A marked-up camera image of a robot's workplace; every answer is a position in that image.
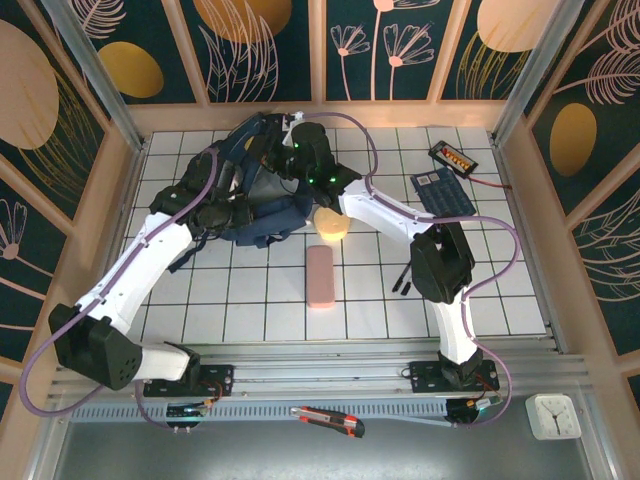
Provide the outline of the pink pencil case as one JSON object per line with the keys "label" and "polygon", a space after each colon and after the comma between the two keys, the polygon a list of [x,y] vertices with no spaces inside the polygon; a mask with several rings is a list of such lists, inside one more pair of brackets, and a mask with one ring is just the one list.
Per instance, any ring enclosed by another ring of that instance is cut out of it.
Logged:
{"label": "pink pencil case", "polygon": [[333,252],[326,245],[307,248],[306,298],[310,308],[330,308],[335,304]]}

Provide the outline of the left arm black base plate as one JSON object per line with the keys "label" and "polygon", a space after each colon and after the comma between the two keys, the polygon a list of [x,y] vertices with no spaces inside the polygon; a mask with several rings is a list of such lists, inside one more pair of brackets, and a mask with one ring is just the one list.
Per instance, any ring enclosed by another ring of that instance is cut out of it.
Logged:
{"label": "left arm black base plate", "polygon": [[196,398],[230,396],[234,384],[232,365],[201,365],[181,380],[152,380],[143,387],[145,398]]}

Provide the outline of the black controller board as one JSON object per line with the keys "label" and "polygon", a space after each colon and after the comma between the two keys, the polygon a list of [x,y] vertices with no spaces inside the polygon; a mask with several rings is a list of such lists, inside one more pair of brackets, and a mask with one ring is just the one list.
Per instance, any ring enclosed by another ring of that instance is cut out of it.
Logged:
{"label": "black controller board", "polygon": [[444,418],[455,427],[488,425],[494,421],[494,418],[482,419],[482,412],[502,403],[503,399],[499,396],[447,399]]}
{"label": "black controller board", "polygon": [[165,413],[165,423],[174,434],[191,434],[213,411],[220,396],[205,398],[194,403],[170,403]]}

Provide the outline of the aluminium mounting rail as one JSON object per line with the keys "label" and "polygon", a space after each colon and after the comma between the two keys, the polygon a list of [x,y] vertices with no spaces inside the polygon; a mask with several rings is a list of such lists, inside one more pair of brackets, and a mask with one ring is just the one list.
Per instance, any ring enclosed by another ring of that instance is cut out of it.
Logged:
{"label": "aluminium mounting rail", "polygon": [[[504,362],[500,384],[516,396],[592,391],[582,356],[561,354],[549,337],[495,337],[483,345]],[[405,367],[434,360],[435,339],[251,342],[196,345],[204,364],[235,368],[241,400],[400,398],[412,390]]]}

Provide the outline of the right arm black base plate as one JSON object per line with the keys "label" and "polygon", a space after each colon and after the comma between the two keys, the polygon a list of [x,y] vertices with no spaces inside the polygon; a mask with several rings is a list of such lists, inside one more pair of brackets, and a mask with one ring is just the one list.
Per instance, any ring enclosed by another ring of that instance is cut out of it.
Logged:
{"label": "right arm black base plate", "polygon": [[413,393],[482,392],[500,389],[494,361],[483,360],[470,375],[462,378],[458,369],[439,361],[415,361],[409,364]]}

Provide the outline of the aluminium frame post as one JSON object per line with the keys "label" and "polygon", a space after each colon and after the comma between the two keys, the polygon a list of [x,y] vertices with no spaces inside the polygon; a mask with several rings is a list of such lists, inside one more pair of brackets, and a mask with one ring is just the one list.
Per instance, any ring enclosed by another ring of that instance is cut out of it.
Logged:
{"label": "aluminium frame post", "polygon": [[126,142],[141,151],[143,139],[93,40],[107,40],[126,17],[124,0],[40,0]]}
{"label": "aluminium frame post", "polygon": [[509,139],[537,86],[541,83],[566,36],[578,19],[584,1],[560,0],[555,7],[492,131],[495,147],[502,147]]}

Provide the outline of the black charger with yellow plugs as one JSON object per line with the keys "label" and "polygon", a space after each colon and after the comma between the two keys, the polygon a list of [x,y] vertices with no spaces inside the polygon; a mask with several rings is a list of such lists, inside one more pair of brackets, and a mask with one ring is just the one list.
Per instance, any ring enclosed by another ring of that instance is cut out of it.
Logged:
{"label": "black charger with yellow plugs", "polygon": [[429,150],[429,155],[440,164],[450,167],[463,178],[468,177],[478,167],[476,161],[443,140],[438,141]]}

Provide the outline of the navy blue backpack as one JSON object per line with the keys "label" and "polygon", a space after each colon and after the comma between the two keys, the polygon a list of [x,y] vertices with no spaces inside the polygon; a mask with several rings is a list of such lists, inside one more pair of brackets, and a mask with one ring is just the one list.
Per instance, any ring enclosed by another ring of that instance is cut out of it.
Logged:
{"label": "navy blue backpack", "polygon": [[174,186],[199,194],[211,173],[210,153],[216,150],[216,173],[211,190],[215,188],[219,196],[232,196],[236,193],[246,195],[251,206],[252,220],[249,225],[228,229],[222,235],[214,235],[209,231],[193,235],[196,245],[168,267],[171,273],[185,266],[210,240],[221,238],[238,246],[262,249],[285,240],[292,232],[305,226],[312,198],[301,187],[297,185],[293,190],[273,195],[261,193],[258,188],[262,173],[267,180],[281,180],[264,167],[264,156],[276,141],[282,142],[282,115],[255,114],[232,130],[226,138],[214,141],[189,161],[185,173]]}

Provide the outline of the red black utility knife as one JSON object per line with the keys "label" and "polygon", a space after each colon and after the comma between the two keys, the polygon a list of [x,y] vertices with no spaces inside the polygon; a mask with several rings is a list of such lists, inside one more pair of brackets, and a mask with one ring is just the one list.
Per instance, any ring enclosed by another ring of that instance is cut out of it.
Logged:
{"label": "red black utility knife", "polygon": [[292,407],[290,414],[299,421],[334,430],[352,438],[365,435],[364,423],[353,415],[309,406]]}

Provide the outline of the white square alarm clock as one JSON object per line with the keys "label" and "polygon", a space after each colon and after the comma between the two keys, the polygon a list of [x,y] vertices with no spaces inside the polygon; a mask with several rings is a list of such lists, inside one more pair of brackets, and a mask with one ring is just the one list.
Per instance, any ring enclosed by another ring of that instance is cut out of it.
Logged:
{"label": "white square alarm clock", "polygon": [[536,394],[525,401],[530,428],[539,441],[574,440],[582,429],[572,399],[561,393]]}

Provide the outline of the round cork disc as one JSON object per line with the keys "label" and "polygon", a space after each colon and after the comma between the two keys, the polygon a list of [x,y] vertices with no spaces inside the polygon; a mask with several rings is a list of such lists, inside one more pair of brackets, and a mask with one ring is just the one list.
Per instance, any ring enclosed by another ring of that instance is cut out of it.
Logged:
{"label": "round cork disc", "polygon": [[351,219],[338,214],[330,208],[319,207],[313,216],[313,224],[317,233],[325,241],[337,242],[349,232]]}

